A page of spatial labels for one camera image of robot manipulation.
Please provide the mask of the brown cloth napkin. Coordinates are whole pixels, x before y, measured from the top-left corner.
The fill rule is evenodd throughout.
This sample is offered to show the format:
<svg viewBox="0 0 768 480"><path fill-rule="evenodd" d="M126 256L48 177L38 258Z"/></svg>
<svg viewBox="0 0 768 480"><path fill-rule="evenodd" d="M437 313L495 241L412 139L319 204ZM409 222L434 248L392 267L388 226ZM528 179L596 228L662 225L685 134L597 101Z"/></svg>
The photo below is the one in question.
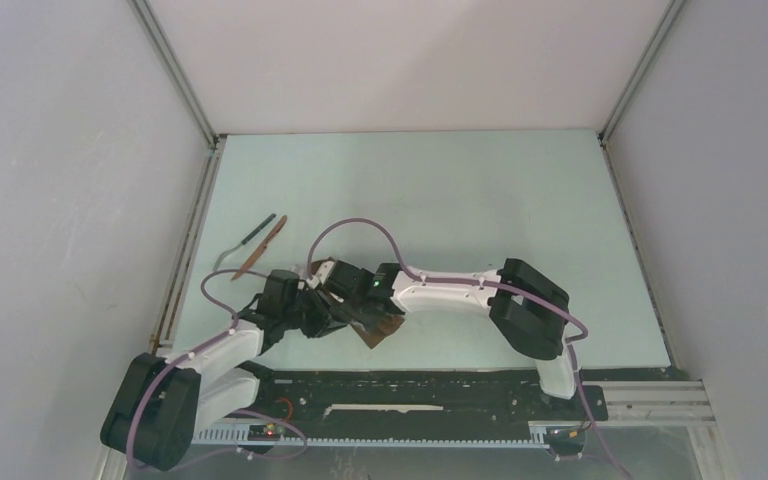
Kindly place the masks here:
<svg viewBox="0 0 768 480"><path fill-rule="evenodd" d="M322 263L326 260L337 260L333 257L326 259L315 260L311 265L312 273L315 273L321 279L321 285L318 290L323 294L322 290ZM379 345L386 337L393 335L404 323L405 319L396 318L391 320L384 320L378 325L337 325L328 320L327 327L322 332L322 335L330 334L332 331L350 326L361 338L361 340L370 349L374 349Z"/></svg>

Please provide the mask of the fork with dark handle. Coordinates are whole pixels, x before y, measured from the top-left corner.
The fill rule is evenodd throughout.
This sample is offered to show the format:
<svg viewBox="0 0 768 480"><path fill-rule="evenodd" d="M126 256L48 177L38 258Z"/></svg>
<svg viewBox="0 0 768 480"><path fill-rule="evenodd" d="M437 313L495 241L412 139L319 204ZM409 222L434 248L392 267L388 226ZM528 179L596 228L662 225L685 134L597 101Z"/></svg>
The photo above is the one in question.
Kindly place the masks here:
<svg viewBox="0 0 768 480"><path fill-rule="evenodd" d="M250 231L246 236L244 236L239 242L237 242L233 247L223 251L221 254L219 254L214 261L212 271L217 271L225 259L227 259L231 254L234 252L240 250L242 247L246 246L250 241L252 241L266 226L268 226L274 219L276 218L275 213L271 213L268 215L263 221L261 221L252 231Z"/></svg>

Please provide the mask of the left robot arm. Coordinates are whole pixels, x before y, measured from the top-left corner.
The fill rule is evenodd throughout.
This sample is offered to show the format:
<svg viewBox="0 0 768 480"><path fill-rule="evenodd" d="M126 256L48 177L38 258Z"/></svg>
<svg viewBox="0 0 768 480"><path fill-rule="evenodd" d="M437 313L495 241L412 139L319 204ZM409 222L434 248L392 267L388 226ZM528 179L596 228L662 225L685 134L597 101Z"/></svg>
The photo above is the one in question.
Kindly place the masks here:
<svg viewBox="0 0 768 480"><path fill-rule="evenodd" d="M288 270L263 275L263 289L236 309L209 293L202 296L224 310L227 325L202 343L167 355L134 357L100 430L103 446L124 454L134 470L172 471L201 431L240 410L264 416L276 403L275 388L242 364L259 356L285 331L315 324L328 314L318 287Z"/></svg>

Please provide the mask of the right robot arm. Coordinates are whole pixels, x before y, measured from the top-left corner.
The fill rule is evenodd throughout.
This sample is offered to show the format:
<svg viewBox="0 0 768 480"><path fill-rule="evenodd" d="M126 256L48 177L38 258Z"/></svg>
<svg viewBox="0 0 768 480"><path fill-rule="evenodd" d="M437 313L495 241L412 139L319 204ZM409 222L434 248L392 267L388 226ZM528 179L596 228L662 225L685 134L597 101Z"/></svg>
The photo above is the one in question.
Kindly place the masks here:
<svg viewBox="0 0 768 480"><path fill-rule="evenodd" d="M486 317L519 354L534 360L545 411L566 418L582 403L564 344L569 295L525 261L509 258L485 272L430 272L382 263L374 272L327 258L310 265L335 319L376 345L408 314L445 312Z"/></svg>

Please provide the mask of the brown wooden knife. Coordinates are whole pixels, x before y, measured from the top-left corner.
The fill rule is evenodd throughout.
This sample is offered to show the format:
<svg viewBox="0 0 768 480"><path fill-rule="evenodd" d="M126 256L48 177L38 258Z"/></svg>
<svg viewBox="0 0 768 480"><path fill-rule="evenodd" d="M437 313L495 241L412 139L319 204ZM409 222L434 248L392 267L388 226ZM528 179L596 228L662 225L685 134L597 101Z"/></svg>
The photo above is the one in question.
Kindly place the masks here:
<svg viewBox="0 0 768 480"><path fill-rule="evenodd" d="M248 273L251 268L257 263L257 261L265 254L269 244L273 239L281 232L285 224L287 223L288 216L283 215L276 223L276 225L267 233L265 238L254 249L252 254L247 260L238 268L236 273L231 277L231 281L236 281L244 274Z"/></svg>

